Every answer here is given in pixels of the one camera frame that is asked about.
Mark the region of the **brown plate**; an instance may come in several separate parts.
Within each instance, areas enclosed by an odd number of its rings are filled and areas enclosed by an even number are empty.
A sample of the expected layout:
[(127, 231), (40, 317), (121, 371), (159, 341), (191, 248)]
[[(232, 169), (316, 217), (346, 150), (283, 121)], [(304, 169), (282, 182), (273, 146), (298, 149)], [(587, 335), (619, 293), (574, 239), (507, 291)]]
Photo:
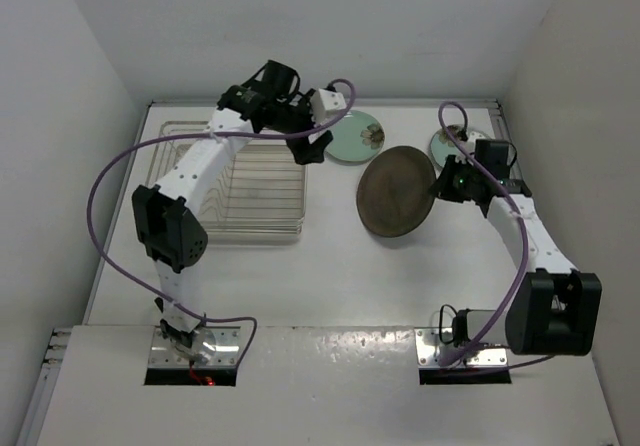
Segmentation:
[(430, 158), (412, 146), (395, 146), (366, 167), (356, 190), (356, 208), (373, 235), (397, 238), (418, 228), (435, 198), (429, 192), (436, 173)]

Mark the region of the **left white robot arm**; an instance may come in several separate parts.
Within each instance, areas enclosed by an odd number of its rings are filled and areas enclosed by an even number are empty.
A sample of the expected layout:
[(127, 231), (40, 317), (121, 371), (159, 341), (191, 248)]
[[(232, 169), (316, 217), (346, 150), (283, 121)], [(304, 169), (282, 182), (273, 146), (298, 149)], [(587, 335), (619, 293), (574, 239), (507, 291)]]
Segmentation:
[(198, 214), (220, 174), (257, 138), (284, 140), (300, 165), (324, 160), (333, 139), (329, 123), (347, 104), (332, 85), (301, 93), (299, 83), (296, 70), (270, 60), (243, 83), (229, 87), (204, 138), (152, 186), (139, 186), (132, 195), (136, 234), (160, 280), (160, 327), (183, 351), (194, 350), (205, 324), (195, 315), (196, 265), (208, 245)]

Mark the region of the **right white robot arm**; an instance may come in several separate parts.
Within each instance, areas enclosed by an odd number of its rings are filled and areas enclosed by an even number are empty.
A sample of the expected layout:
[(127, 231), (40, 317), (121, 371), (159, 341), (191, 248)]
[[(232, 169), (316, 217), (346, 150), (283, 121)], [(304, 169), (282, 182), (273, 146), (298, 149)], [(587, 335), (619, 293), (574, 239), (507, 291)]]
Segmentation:
[(516, 355), (585, 356), (592, 348), (602, 285), (557, 247), (532, 192), (511, 177), (508, 143), (479, 140), (471, 154), (447, 156), (431, 186), (443, 201), (474, 203), (498, 232), (516, 276), (494, 310), (462, 309), (452, 322), (450, 360), (504, 344)]

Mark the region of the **green floral plate right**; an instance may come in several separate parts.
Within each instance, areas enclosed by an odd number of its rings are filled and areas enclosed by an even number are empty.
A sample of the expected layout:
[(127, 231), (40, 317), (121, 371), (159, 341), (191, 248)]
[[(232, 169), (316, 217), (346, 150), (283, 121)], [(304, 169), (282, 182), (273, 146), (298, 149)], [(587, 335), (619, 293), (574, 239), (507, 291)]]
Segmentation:
[[(456, 140), (458, 138), (461, 138), (463, 140), (463, 135), (462, 135), (462, 131), (463, 131), (463, 126), (459, 125), (459, 124), (455, 124), (455, 125), (451, 125), (448, 127), (449, 131), (456, 137)], [(466, 138), (467, 138), (467, 134), (471, 131), (476, 131), (479, 134), (481, 134), (483, 136), (483, 139), (480, 140), (487, 140), (490, 139), (490, 136), (488, 136), (487, 134), (483, 133), (480, 130), (477, 130), (475, 128), (471, 128), (469, 127), (466, 130)], [(442, 169), (442, 166), (445, 162), (445, 159), (448, 155), (455, 155), (454, 151), (454, 143), (451, 141), (451, 139), (449, 138), (449, 136), (442, 130), (440, 129), (437, 133), (435, 133), (432, 138), (431, 141), (429, 143), (429, 151), (431, 154), (431, 158), (433, 159), (435, 165), (439, 168)]]

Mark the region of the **green floral plate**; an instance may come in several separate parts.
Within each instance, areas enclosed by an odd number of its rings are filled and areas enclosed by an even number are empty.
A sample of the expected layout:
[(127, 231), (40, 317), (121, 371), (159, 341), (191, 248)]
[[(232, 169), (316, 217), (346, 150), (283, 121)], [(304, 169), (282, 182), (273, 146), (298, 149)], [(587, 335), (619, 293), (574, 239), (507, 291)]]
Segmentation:
[[(459, 125), (459, 124), (455, 124), (455, 125), (451, 125), (448, 127), (449, 131), (456, 137), (456, 140), (458, 138), (461, 138), (463, 140), (463, 135), (462, 135), (462, 131), (463, 131), (463, 126)], [(467, 138), (467, 134), (471, 131), (476, 131), (479, 134), (481, 134), (483, 136), (483, 139), (480, 140), (487, 140), (490, 139), (490, 136), (488, 136), (487, 134), (483, 133), (480, 130), (477, 130), (475, 128), (471, 128), (469, 127), (466, 130), (466, 138)], [(442, 130), (440, 129), (437, 133), (435, 133), (432, 138), (431, 141), (429, 143), (429, 151), (431, 154), (431, 158), (433, 159), (435, 165), (439, 168), (442, 169), (442, 166), (445, 162), (445, 159), (448, 155), (455, 155), (454, 151), (454, 143), (451, 141), (451, 139), (449, 138), (449, 136)]]
[(383, 148), (385, 131), (372, 115), (350, 111), (329, 131), (333, 140), (325, 153), (332, 159), (344, 163), (364, 163), (375, 157)]

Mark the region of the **green floral plate left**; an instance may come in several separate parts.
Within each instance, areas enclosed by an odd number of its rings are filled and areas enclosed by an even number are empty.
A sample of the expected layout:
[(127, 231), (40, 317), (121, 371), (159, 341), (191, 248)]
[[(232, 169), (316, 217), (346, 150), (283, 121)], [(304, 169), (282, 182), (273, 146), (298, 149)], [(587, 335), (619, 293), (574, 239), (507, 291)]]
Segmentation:
[(372, 115), (350, 111), (329, 131), (333, 140), (325, 153), (332, 159), (344, 163), (364, 163), (375, 157), (383, 148), (385, 131)]

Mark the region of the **white front cover board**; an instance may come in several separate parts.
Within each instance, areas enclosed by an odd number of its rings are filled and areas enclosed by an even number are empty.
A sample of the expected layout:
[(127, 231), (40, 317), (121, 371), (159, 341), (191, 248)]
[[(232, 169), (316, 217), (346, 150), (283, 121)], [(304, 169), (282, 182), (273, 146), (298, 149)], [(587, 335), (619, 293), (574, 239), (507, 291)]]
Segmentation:
[(263, 327), (232, 386), (151, 386), (149, 326), (71, 333), (42, 445), (614, 445), (591, 359), (421, 382), (406, 327)]

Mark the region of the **aluminium frame rail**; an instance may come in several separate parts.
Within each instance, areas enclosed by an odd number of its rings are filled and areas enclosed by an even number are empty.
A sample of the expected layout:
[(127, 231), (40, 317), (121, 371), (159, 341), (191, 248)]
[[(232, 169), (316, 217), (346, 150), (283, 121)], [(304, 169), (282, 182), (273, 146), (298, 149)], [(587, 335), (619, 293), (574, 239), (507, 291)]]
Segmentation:
[[(502, 105), (497, 100), (490, 103), (491, 105), (489, 106), (488, 111), (495, 137), (497, 139), (508, 140), (515, 144), (509, 131)], [(511, 168), (511, 177), (515, 179), (522, 179), (522, 172), (518, 160), (516, 160), (514, 166)]]

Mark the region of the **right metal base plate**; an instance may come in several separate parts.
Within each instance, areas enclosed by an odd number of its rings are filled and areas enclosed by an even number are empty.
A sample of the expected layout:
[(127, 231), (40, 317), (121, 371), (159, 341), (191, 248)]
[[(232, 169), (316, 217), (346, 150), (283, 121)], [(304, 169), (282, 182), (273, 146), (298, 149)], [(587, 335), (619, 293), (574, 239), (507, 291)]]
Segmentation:
[[(420, 370), (442, 369), (442, 356), (454, 350), (452, 345), (445, 345), (440, 340), (437, 327), (415, 328), (414, 339)], [(481, 344), (475, 352), (468, 353), (451, 366), (445, 366), (445, 369), (497, 368), (507, 365), (506, 348), (493, 344)]]

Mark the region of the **metal base plate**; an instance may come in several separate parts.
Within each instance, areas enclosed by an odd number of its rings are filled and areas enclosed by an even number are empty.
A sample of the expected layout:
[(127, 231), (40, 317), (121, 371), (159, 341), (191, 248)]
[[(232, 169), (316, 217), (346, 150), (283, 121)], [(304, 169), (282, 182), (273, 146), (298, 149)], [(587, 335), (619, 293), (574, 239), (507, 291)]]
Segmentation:
[(151, 369), (230, 369), (240, 356), (239, 327), (206, 327), (194, 331), (190, 347), (154, 332), (148, 356)]
[[(415, 328), (414, 339), (420, 370), (442, 369), (442, 356), (454, 350), (452, 345), (445, 345), (440, 340), (437, 327)], [(445, 366), (445, 369), (497, 368), (507, 365), (506, 348), (493, 344), (481, 344), (475, 352), (468, 353), (451, 366)]]

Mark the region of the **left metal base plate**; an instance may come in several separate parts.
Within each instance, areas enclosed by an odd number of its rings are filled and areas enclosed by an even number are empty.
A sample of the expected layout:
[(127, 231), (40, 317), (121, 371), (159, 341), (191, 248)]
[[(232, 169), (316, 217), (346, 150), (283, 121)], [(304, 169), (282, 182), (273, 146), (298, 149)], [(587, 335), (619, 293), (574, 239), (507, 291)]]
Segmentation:
[(206, 327), (194, 331), (190, 347), (154, 332), (148, 356), (151, 369), (230, 369), (240, 356), (239, 327)]

